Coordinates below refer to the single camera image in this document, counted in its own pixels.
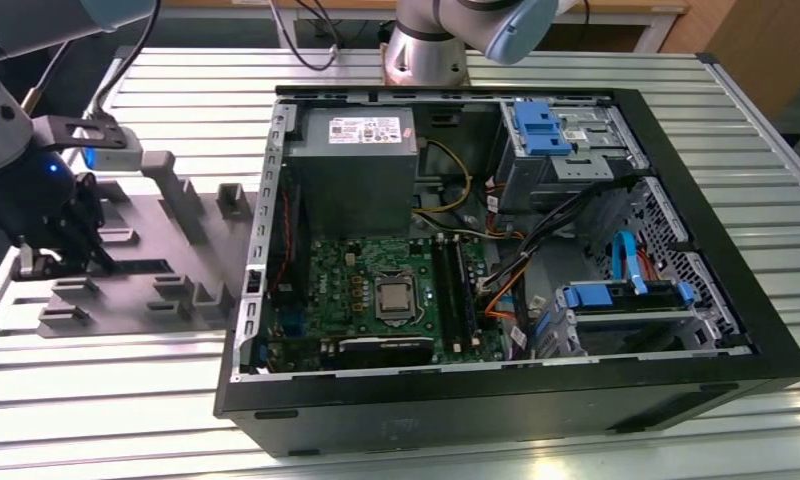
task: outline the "motherboard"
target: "motherboard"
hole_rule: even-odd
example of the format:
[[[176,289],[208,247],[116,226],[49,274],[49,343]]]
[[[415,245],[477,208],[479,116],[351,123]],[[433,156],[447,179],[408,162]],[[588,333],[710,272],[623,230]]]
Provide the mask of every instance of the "motherboard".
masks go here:
[[[308,305],[279,317],[285,341],[273,353],[288,362],[279,367],[352,368],[329,360],[341,348],[363,358],[373,358],[368,350],[393,350],[405,360],[425,354],[417,364],[501,360],[497,325],[483,320],[468,288],[485,275],[476,238],[313,241]]]

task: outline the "ram slot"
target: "ram slot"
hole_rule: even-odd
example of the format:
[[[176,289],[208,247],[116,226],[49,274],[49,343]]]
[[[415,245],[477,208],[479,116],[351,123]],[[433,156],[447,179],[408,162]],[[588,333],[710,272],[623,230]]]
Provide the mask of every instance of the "ram slot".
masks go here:
[[[473,330],[469,332],[469,321],[473,322],[475,319],[460,244],[449,239],[436,238],[431,244],[431,253],[441,342],[447,352],[461,353],[471,348]]]
[[[477,316],[475,315],[475,303],[473,297],[471,296],[471,279],[468,277],[468,269],[465,263],[465,255],[463,253],[463,242],[453,241],[453,252],[451,255],[455,259],[455,272],[459,279],[459,290],[457,298],[460,301],[461,311],[461,337],[463,337],[463,350],[468,350],[471,347],[479,345],[479,339],[476,338],[477,333]]]

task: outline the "metal bracket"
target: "metal bracket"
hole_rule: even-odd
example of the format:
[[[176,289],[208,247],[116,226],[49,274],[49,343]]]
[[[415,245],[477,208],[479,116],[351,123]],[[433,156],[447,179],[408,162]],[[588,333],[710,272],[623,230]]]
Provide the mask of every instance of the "metal bracket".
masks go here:
[[[110,148],[122,149],[128,139],[114,120],[84,120],[80,118],[48,115],[32,120],[36,145],[45,151],[60,151],[66,148]],[[77,130],[92,135],[92,138],[76,137]]]

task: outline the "screw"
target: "screw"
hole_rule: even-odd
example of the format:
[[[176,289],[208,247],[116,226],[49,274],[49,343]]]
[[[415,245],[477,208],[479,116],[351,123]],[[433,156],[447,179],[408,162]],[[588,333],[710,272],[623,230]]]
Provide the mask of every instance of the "screw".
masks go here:
[[[8,105],[2,105],[0,107],[0,116],[2,117],[2,119],[6,122],[10,122],[12,120],[14,120],[14,109],[12,107],[9,107]]]

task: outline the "power supply label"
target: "power supply label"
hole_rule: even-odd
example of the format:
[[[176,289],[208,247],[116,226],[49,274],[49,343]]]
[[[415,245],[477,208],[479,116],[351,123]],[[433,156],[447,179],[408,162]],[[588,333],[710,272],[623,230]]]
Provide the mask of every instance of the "power supply label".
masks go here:
[[[400,143],[399,117],[336,117],[329,122],[329,143]]]

